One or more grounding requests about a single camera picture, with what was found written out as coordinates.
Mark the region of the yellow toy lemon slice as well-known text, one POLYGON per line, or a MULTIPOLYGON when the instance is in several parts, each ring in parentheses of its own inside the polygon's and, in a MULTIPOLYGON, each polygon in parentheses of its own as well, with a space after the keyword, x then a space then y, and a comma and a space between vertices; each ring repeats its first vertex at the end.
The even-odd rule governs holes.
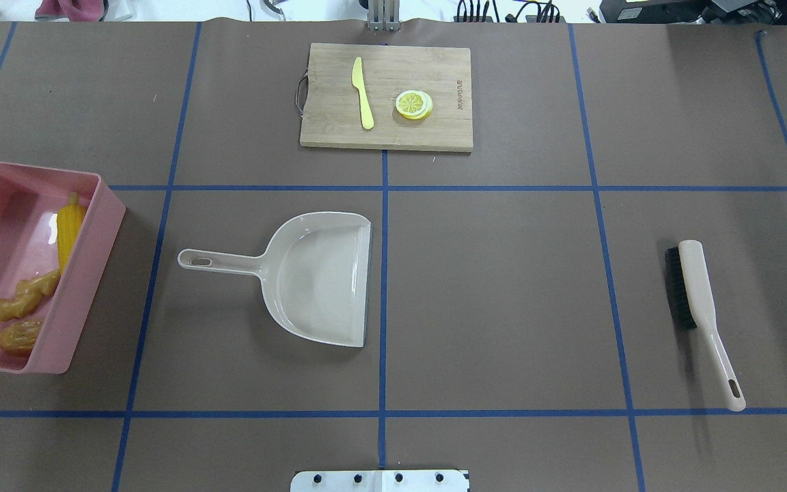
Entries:
POLYGON ((419 90, 407 90, 396 98, 398 114, 407 120, 422 120, 433 111, 434 103, 429 93, 419 90))

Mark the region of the beige hand brush black bristles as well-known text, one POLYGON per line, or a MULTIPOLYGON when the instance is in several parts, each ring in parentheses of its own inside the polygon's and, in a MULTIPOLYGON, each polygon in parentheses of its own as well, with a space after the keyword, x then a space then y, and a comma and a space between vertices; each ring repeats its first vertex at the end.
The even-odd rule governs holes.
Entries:
POLYGON ((665 273, 674 322, 696 332, 704 344, 728 411, 744 411, 747 408, 745 396, 719 336, 715 297, 703 244, 686 239, 666 249, 665 273))

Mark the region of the aluminium frame post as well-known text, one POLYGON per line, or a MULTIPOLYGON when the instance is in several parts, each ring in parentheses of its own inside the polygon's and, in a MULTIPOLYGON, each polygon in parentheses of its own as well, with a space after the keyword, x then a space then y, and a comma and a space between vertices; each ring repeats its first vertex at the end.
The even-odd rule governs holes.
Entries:
POLYGON ((399 31, 400 1, 399 0, 369 0, 365 1, 368 9, 369 31, 399 31))

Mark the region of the yellow toy corn cob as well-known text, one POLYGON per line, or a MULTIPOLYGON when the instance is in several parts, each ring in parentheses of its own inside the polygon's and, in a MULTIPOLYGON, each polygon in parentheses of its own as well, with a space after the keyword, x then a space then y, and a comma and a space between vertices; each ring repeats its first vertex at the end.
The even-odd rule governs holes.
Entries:
POLYGON ((57 265, 59 265, 60 272, 65 271, 66 265, 68 265, 79 230, 85 220, 85 214, 87 214, 87 208, 81 204, 79 194, 75 191, 68 194, 68 202, 57 212, 57 265))

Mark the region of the bamboo cutting board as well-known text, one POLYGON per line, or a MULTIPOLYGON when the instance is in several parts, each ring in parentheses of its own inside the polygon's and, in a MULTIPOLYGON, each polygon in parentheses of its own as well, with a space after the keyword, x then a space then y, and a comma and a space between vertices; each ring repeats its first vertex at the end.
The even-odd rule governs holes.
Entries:
POLYGON ((473 143, 472 56, 469 48, 369 46, 315 42, 310 46, 300 143, 305 147, 470 153, 473 143), (363 59, 374 128, 361 127, 353 62, 363 59), (434 108, 407 120, 396 98, 429 93, 434 108))

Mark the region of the brown toy potato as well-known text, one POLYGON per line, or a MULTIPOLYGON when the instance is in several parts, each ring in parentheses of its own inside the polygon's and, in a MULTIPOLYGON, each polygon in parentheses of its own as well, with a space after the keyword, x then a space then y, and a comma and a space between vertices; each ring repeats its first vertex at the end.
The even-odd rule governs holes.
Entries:
POLYGON ((0 332, 0 349, 7 355, 29 356, 36 345, 44 320, 20 320, 0 332))

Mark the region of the black monitor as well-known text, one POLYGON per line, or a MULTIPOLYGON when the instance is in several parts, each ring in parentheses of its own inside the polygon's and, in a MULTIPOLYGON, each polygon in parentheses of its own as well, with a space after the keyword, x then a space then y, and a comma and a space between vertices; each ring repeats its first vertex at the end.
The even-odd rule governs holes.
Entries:
POLYGON ((787 1, 600 1, 608 24, 787 25, 787 1))

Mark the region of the metal mounting plate with bolts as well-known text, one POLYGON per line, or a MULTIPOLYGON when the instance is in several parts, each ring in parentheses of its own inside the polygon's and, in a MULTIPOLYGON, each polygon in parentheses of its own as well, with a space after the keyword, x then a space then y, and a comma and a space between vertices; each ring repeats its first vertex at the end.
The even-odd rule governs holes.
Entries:
POLYGON ((469 474, 458 469, 302 471, 290 491, 469 491, 469 474))

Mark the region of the beige plastic dustpan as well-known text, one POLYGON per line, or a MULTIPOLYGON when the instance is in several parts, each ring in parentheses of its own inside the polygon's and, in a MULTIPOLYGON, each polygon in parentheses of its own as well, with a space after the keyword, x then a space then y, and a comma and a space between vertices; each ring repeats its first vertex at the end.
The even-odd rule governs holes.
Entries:
POLYGON ((259 256, 183 249, 177 261, 187 270, 256 277, 269 314, 288 333, 362 348, 371 252, 368 218, 322 211, 284 222, 259 256))

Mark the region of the yellow plastic toy knife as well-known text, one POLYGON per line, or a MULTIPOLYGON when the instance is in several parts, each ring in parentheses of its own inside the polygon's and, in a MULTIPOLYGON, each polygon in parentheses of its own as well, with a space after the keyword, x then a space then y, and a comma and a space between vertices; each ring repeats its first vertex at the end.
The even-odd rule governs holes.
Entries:
POLYGON ((359 100, 359 116, 360 124, 363 130, 369 131, 374 128, 374 114, 370 107, 368 100, 368 91, 365 87, 365 79, 363 78, 363 59, 356 57, 353 62, 352 76, 350 76, 353 87, 358 93, 359 100))

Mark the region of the tan toy ginger root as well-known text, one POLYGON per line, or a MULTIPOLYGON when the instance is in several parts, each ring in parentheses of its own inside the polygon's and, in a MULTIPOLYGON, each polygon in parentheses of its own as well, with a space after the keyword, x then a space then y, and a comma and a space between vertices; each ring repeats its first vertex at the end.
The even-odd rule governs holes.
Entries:
POLYGON ((61 278, 60 270, 20 280, 10 298, 0 299, 0 322, 18 320, 35 312, 43 299, 50 298, 61 278))

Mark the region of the pink plastic bin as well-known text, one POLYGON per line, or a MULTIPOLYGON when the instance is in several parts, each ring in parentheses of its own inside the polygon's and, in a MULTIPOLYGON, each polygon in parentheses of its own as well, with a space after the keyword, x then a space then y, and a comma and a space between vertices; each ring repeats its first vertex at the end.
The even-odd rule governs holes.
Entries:
MULTIPOLYGON (((31 314, 42 324, 30 355, 8 355, 0 347, 0 372, 68 370, 126 212, 93 172, 0 162, 0 298, 12 297, 19 281, 59 266, 54 217, 70 193, 85 208, 74 249, 53 295, 31 314)), ((5 327, 0 322, 0 332, 5 327)))

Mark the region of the pink cloth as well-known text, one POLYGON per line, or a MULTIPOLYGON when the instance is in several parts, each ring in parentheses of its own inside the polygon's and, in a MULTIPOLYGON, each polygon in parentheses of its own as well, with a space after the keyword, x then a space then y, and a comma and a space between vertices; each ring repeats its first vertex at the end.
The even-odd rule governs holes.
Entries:
POLYGON ((99 22, 105 18, 109 1, 47 1, 41 2, 35 11, 35 20, 57 20, 67 18, 70 22, 99 22))

